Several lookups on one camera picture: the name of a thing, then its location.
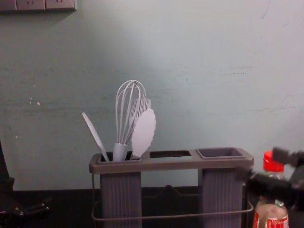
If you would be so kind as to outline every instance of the painted wall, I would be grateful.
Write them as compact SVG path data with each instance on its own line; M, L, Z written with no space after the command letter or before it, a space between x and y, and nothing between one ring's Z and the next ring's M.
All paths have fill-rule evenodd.
M2 15L0 139L15 189L90 188L97 149L81 112L111 150L128 79L152 100L153 150L237 146L259 170L274 145L304 148L303 62L303 0L78 0L75 13Z

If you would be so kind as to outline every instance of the red label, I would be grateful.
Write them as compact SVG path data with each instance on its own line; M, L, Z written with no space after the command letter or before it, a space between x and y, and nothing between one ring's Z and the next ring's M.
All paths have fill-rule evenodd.
M252 228L258 228L259 227L259 217L258 214L255 213L253 218L253 226ZM267 219L267 222L265 224L265 228L289 228L288 226L288 216L286 216L283 219Z

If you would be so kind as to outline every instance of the gray plastic container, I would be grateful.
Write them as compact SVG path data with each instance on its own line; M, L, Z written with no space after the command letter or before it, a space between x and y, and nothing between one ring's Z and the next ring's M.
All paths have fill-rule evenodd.
M186 160L153 158L184 157ZM95 189L94 175L100 175L101 218L92 211L95 222L103 222L105 228L141 228L143 219L176 219L200 217L202 228L240 228L243 183L235 178L235 167L250 168L254 158L239 148L211 148L187 151L146 152L141 160L104 162L100 154L95 154L89 169ZM198 170L199 211L197 214L169 216L142 216L141 172L166 170Z

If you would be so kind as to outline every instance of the electrical outlet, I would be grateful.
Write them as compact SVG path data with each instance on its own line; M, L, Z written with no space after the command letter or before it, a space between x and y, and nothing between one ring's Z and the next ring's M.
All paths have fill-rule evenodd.
M47 10L76 10L76 0L45 0Z
M17 0L17 10L45 10L44 0Z
M17 10L16 0L0 0L0 11Z

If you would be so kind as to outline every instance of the bottle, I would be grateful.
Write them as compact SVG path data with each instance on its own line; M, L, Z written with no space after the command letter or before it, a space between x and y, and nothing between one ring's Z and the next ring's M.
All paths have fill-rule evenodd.
M285 179L284 165L272 159L272 151L264 153L265 175ZM256 205L253 228L288 228L288 212L283 202L260 197Z

